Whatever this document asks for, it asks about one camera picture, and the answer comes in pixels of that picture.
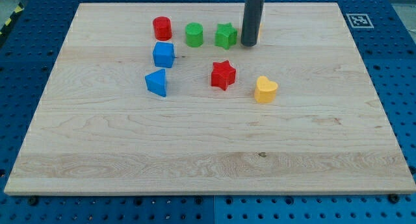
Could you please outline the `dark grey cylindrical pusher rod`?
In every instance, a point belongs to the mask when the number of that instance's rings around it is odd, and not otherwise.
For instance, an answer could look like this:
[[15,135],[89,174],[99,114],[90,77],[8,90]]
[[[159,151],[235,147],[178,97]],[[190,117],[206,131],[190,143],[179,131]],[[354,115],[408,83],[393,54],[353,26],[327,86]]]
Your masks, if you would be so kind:
[[246,47],[257,44],[265,0],[245,0],[240,42]]

